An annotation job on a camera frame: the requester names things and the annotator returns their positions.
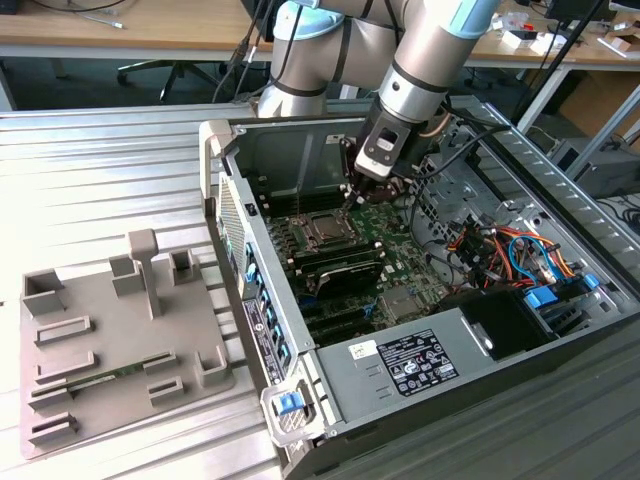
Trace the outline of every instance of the white box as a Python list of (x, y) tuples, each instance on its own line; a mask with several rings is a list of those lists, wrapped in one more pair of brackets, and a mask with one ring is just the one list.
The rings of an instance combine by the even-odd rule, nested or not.
[(507, 30), (502, 36), (502, 41), (511, 48), (527, 48), (533, 45), (533, 42), (536, 40), (536, 35), (536, 32), (530, 32), (528, 30)]

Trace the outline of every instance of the label sticker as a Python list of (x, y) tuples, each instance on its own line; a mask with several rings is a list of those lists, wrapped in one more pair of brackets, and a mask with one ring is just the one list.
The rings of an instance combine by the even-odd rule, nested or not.
[(253, 339), (258, 352), (260, 353), (260, 359), (264, 370), (269, 375), (269, 384), (274, 385), (280, 383), (284, 378), (284, 374), (278, 363), (277, 356), (273, 351), (273, 342), (271, 341), (271, 333), (264, 324), (264, 319), (258, 308), (258, 304), (255, 300), (247, 300), (243, 302), (244, 311), (249, 320)]
[(458, 376), (433, 330), (379, 345), (378, 353), (398, 392), (405, 397)]
[(354, 360), (359, 358), (368, 357), (378, 353), (376, 350), (376, 341), (367, 340), (366, 342), (356, 343), (355, 345), (349, 345), (349, 351)]

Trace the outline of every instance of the green circuit board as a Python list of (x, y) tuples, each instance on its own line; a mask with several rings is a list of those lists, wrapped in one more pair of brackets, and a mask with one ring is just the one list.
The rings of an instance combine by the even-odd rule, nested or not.
[[(390, 204), (379, 204), (364, 205), (347, 216), (333, 209), (268, 219), (268, 228), (288, 272), (300, 311), (318, 343), (331, 344), (350, 338), (352, 331), (357, 336), (421, 318), (447, 295), (447, 286), (425, 261), (401, 213)], [(323, 222), (322, 239), (313, 222)], [(382, 244), (381, 255), (376, 256), (376, 262), (382, 262), (381, 274), (376, 283), (354, 293), (316, 298), (304, 285), (294, 281), (295, 272), (287, 270), (292, 252), (301, 258), (313, 258), (318, 252), (339, 253), (351, 246), (376, 242)], [(349, 322), (367, 328), (346, 330), (345, 338), (339, 333)]]

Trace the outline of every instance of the office chair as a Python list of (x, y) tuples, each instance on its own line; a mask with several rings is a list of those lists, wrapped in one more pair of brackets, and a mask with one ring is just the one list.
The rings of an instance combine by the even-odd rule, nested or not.
[(201, 78), (209, 85), (216, 87), (218, 80), (202, 71), (195, 64), (196, 63), (214, 63), (214, 62), (187, 62), (183, 60), (150, 60), (147, 62), (135, 63), (133, 65), (127, 65), (126, 67), (120, 67), (118, 69), (118, 83), (122, 86), (129, 85), (127, 80), (127, 74), (131, 72), (138, 72), (140, 70), (150, 70), (152, 68), (171, 67), (171, 73), (169, 78), (164, 84), (162, 92), (160, 92), (160, 103), (164, 103), (171, 92), (171, 88), (176, 81), (177, 77), (184, 78), (185, 72), (192, 73), (198, 78)]

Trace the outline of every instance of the motherboard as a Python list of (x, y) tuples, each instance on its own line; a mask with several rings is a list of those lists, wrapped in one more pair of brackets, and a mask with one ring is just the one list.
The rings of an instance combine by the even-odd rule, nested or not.
[(447, 295), (391, 204), (267, 217), (280, 262), (317, 344), (428, 315)]

